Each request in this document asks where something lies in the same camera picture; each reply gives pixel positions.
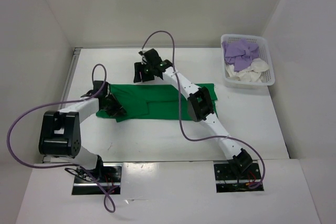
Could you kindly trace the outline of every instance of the purple cable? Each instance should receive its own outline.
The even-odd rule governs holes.
[[[181,108],[181,86],[180,86],[180,80],[178,78],[178,74],[176,72],[176,68],[175,68],[175,40],[173,38],[173,36],[170,34],[170,32],[168,31],[164,31],[164,30],[159,30],[159,31],[155,31],[153,32],[150,36],[148,36],[148,38],[146,39],[145,43],[143,44],[142,46],[142,49],[146,46],[148,40],[154,35],[154,34],[157,34],[157,33],[165,33],[165,34],[168,34],[172,40],[172,43],[173,43],[173,58],[172,58],[172,64],[173,64],[173,69],[174,69],[174,72],[175,72],[175,75],[176,75],[176,80],[177,80],[177,87],[178,87],[178,107],[179,107],[179,117],[178,117],[178,120],[179,120],[179,123],[180,123],[180,129],[181,129],[181,132],[182,132],[182,135],[184,136],[184,138],[186,138],[187,140],[189,141],[192,141],[192,142],[198,142],[198,141],[203,141],[203,140],[207,140],[207,139],[213,139],[213,138],[228,138],[228,139],[231,139],[231,140],[234,140],[236,142],[240,142],[242,144],[245,144],[246,146],[248,146],[252,151],[254,151],[257,156],[259,157],[261,163],[262,163],[262,171],[263,171],[263,175],[261,176],[261,179],[259,182],[257,182],[256,184],[253,184],[251,186],[249,186],[250,189],[255,189],[257,188],[259,185],[261,185],[261,183],[263,182],[264,178],[265,178],[265,171],[266,171],[266,168],[265,168],[265,163],[264,163],[264,160],[262,159],[261,155],[257,152],[256,149],[254,149],[251,145],[249,145],[248,143],[244,142],[243,140],[240,140],[240,139],[237,139],[235,137],[231,137],[231,136],[220,136],[220,135],[217,135],[217,136],[208,136],[208,137],[203,137],[203,138],[198,138],[198,139],[192,139],[192,138],[189,138],[185,132],[184,132],[184,129],[183,129],[183,124],[182,124],[182,108]]]
[[[74,101],[63,101],[63,102],[51,102],[51,103],[47,103],[47,104],[43,104],[43,105],[40,105],[40,106],[36,106],[30,110],[27,110],[26,112],[24,112],[23,114],[21,114],[17,119],[15,119],[15,121],[11,124],[11,126],[9,127],[9,130],[7,132],[7,148],[8,148],[8,151],[9,153],[11,154],[11,156],[13,157],[13,159],[15,159],[18,163],[24,165],[24,166],[27,166],[27,167],[30,167],[30,168],[35,168],[35,169],[49,169],[49,168],[57,168],[57,167],[65,167],[65,166],[78,166],[78,165],[75,165],[75,164],[62,164],[62,165],[49,165],[49,166],[37,166],[37,165],[31,165],[31,164],[28,164],[24,161],[22,161],[20,158],[18,158],[15,153],[13,152],[12,150],[12,147],[10,145],[10,139],[11,139],[11,133],[13,131],[13,128],[15,127],[15,125],[26,115],[28,115],[29,113],[35,111],[35,110],[38,110],[38,109],[41,109],[41,108],[45,108],[45,107],[48,107],[48,106],[53,106],[53,105],[59,105],[59,104],[67,104],[67,103],[75,103],[75,102],[84,102],[84,101],[87,101],[87,100],[90,100],[92,98],[95,98],[101,91],[102,89],[104,88],[105,86],[105,83],[106,83],[106,78],[107,78],[107,71],[106,71],[106,68],[103,64],[96,64],[94,67],[93,67],[93,70],[92,70],[92,82],[93,82],[93,75],[95,73],[95,69],[96,67],[98,66],[101,66],[104,70],[104,81],[103,81],[103,84],[101,85],[100,89],[92,96],[90,96],[89,98],[87,99],[82,99],[82,100],[74,100]],[[99,184],[99,182],[93,177],[93,175],[91,173],[89,173],[86,169],[84,169],[82,166],[80,166],[80,168],[86,172],[90,178],[97,184],[97,186],[99,187],[99,189],[105,194],[105,198],[104,198],[104,206],[105,206],[105,209],[108,211],[108,212],[115,212],[115,205],[114,205],[114,202],[112,200],[112,198],[110,197],[110,193],[109,192],[106,192],[104,190],[104,188]],[[110,210],[107,206],[106,206],[106,198],[108,198],[108,200],[112,203],[113,205],[113,210]]]

